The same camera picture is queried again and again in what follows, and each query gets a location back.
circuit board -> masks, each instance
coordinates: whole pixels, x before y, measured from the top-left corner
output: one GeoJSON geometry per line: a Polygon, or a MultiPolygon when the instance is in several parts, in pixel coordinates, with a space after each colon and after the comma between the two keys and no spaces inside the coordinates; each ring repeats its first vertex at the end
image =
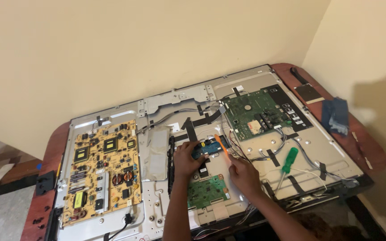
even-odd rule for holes
{"type": "MultiPolygon", "coordinates": [[[[220,135],[220,140],[222,145],[225,148],[229,148],[230,146],[227,144],[226,138],[224,138],[223,135],[220,135]]],[[[199,143],[192,152],[193,159],[198,159],[203,154],[213,154],[218,151],[222,150],[221,145],[218,143],[218,141],[215,140],[215,138],[205,140],[201,143],[199,143]]]]}
{"type": "Polygon", "coordinates": [[[78,135],[63,226],[141,202],[135,120],[78,135]]]}
{"type": "Polygon", "coordinates": [[[222,174],[189,184],[187,189],[187,206],[189,209],[193,207],[201,209],[211,205],[212,201],[219,199],[230,199],[229,190],[224,183],[222,174]]]}
{"type": "Polygon", "coordinates": [[[240,141],[290,127],[291,117],[271,98],[268,90],[237,96],[226,101],[227,117],[240,141]]]}

hand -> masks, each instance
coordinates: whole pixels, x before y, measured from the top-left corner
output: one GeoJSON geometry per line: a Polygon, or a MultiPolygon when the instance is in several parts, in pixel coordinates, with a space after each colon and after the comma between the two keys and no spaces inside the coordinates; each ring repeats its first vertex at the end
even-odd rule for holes
{"type": "Polygon", "coordinates": [[[243,158],[234,158],[229,154],[232,165],[229,167],[230,179],[237,188],[248,198],[254,200],[264,194],[260,184],[259,171],[243,158]]]}
{"type": "Polygon", "coordinates": [[[197,160],[193,159],[192,151],[200,141],[187,141],[177,147],[174,153],[175,179],[190,179],[193,173],[200,167],[209,155],[202,155],[197,160]]]}

green screwdriver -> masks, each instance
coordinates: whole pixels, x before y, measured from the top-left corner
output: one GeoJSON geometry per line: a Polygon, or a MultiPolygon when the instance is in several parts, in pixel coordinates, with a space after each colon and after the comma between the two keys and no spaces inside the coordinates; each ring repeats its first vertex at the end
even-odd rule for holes
{"type": "Polygon", "coordinates": [[[292,147],[290,149],[290,152],[288,153],[288,156],[285,159],[285,164],[282,167],[283,174],[282,174],[281,180],[278,183],[278,187],[276,188],[275,195],[278,193],[279,189],[281,188],[281,184],[282,184],[282,181],[285,178],[285,175],[290,173],[290,167],[293,164],[294,159],[296,159],[296,156],[297,156],[298,152],[299,152],[299,150],[296,147],[292,147]]]}

copper coil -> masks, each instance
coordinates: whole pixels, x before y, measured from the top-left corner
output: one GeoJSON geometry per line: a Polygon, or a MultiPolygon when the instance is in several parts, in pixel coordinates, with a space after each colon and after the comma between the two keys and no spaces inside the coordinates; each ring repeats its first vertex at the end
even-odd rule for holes
{"type": "Polygon", "coordinates": [[[130,179],[132,179],[132,172],[125,173],[124,174],[124,180],[129,181],[130,179]]]}
{"type": "Polygon", "coordinates": [[[117,175],[113,176],[113,185],[118,185],[122,182],[123,182],[123,180],[122,180],[121,174],[117,174],[117,175]]]}

wooden table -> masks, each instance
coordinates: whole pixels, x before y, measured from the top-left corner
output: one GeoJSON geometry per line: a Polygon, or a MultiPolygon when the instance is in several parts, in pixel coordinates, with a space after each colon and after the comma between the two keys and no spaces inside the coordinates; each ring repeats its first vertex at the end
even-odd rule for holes
{"type": "MultiPolygon", "coordinates": [[[[295,65],[288,63],[273,64],[271,67],[275,70],[276,74],[279,75],[285,85],[307,106],[310,112],[321,121],[321,102],[316,102],[307,105],[305,101],[297,94],[294,87],[298,87],[301,83],[290,73],[291,67],[296,67],[298,73],[303,76],[325,99],[332,100],[333,96],[330,95],[312,76],[310,76],[305,70],[295,65]]],[[[361,124],[354,116],[349,115],[350,133],[347,137],[343,137],[339,134],[332,133],[331,135],[335,140],[342,146],[342,148],[349,154],[349,156],[357,163],[357,165],[369,176],[373,177],[376,173],[382,172],[386,167],[386,155],[382,147],[371,137],[366,128],[361,124]],[[358,150],[356,140],[351,134],[354,131],[360,141],[365,156],[370,161],[373,170],[370,170],[367,166],[364,157],[358,150]]],[[[61,162],[62,153],[65,150],[65,144],[67,142],[69,132],[69,122],[59,126],[51,135],[40,175],[50,172],[51,170],[57,171],[59,163],[61,162]]],[[[55,200],[55,190],[49,191],[41,196],[33,196],[28,216],[26,217],[25,226],[23,228],[21,241],[37,241],[44,239],[46,227],[38,229],[41,224],[47,225],[48,215],[50,210],[45,211],[45,206],[53,206],[55,200]],[[43,217],[44,219],[39,224],[32,224],[34,219],[43,217]]]]}

